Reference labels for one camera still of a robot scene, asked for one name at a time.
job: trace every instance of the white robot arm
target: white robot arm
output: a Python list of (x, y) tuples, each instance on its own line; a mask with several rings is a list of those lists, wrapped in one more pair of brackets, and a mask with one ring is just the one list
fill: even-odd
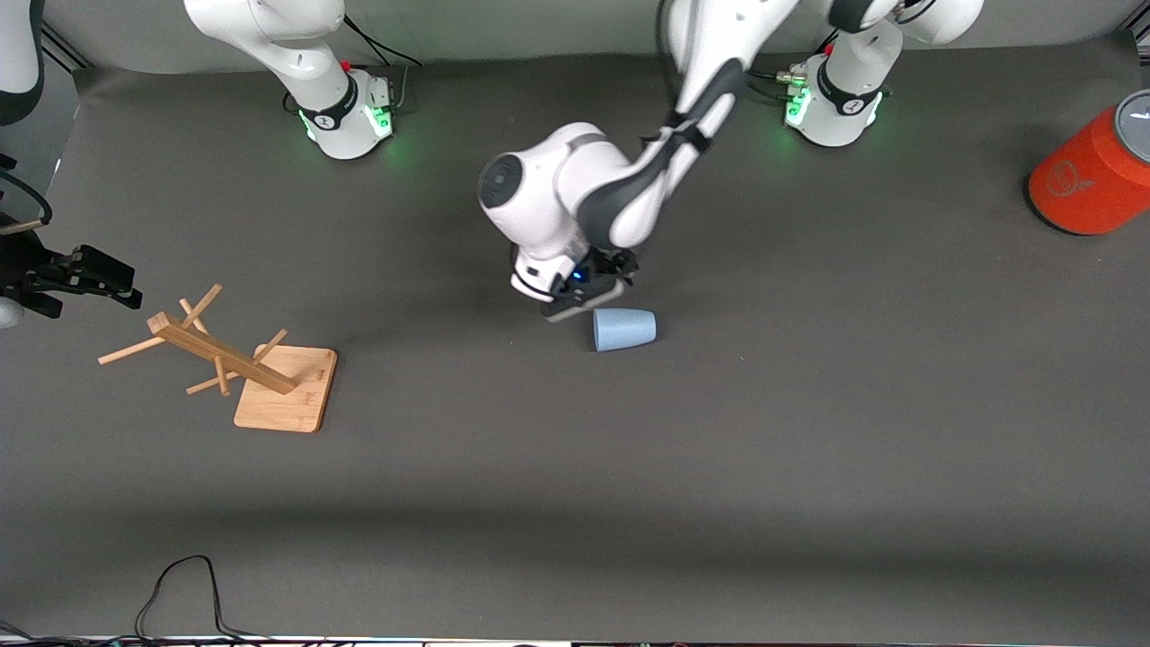
[(856, 21), (854, 16), (864, 15), (859, 6), (866, 0), (844, 5), (815, 1), (828, 22), (846, 34), (829, 54), (815, 52), (791, 66), (789, 74), (780, 75), (791, 82), (792, 99), (784, 123), (811, 141), (831, 147), (853, 143), (874, 123), (883, 83), (903, 52), (904, 34), (928, 45), (950, 43), (974, 24), (983, 2), (881, 0), (865, 18)]
[(711, 145), (762, 44), (800, 0), (670, 0), (670, 53), (682, 90), (634, 162), (590, 123), (572, 123), (492, 160), (480, 203), (514, 247), (512, 285), (551, 321), (610, 300), (638, 268), (662, 203)]
[(43, 16), (44, 0), (0, 2), (0, 125), (24, 118), (40, 100)]
[(321, 37), (339, 29), (343, 0), (184, 0), (206, 36), (270, 69), (300, 107), (308, 137), (329, 156), (367, 154), (392, 132), (388, 80), (344, 70)]

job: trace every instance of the gray backdrop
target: gray backdrop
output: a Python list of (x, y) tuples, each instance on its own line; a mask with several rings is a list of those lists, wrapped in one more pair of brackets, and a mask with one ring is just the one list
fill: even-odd
[[(1019, 191), (1137, 77), (1128, 34), (915, 52), (838, 151), (741, 103), (619, 302), (660, 340), (597, 355), (475, 183), (578, 118), (635, 154), (652, 59), (416, 69), (352, 162), (270, 74), (95, 74), (44, 237), (147, 298), (0, 337), (2, 615), (128, 631), (204, 552), (266, 633), (1144, 645), (1150, 219), (1071, 237)], [(97, 367), (214, 280), (220, 337), (340, 353), (320, 433), (232, 428), (172, 348)], [(150, 630), (210, 632), (204, 573), (169, 586)]]

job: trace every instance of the wooden mug tree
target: wooden mug tree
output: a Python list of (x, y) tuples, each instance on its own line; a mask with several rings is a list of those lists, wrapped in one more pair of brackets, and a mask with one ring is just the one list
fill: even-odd
[(331, 393), (336, 352), (279, 346), (288, 336), (288, 331), (283, 330), (255, 349), (253, 357), (244, 355), (212, 337), (200, 321), (204, 310), (221, 290), (223, 285), (216, 283), (194, 307), (187, 299), (179, 299), (186, 315), (183, 319), (166, 311), (158, 313), (147, 319), (152, 339), (105, 355), (99, 363), (110, 364), (167, 342), (215, 367), (216, 377), (189, 387), (187, 395), (218, 386), (220, 393), (229, 396), (230, 380), (247, 380), (236, 409), (237, 426), (282, 432), (317, 431)]

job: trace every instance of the blue cup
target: blue cup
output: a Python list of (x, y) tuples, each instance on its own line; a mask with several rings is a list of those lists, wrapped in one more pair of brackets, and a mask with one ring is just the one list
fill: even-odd
[(595, 310), (595, 351), (599, 353), (651, 344), (654, 334), (653, 311), (626, 307)]

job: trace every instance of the orange can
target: orange can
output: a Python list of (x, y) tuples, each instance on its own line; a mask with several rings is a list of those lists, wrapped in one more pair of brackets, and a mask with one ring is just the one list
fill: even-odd
[(1150, 209), (1150, 91), (1098, 115), (1038, 164), (1030, 205), (1071, 233), (1109, 233)]

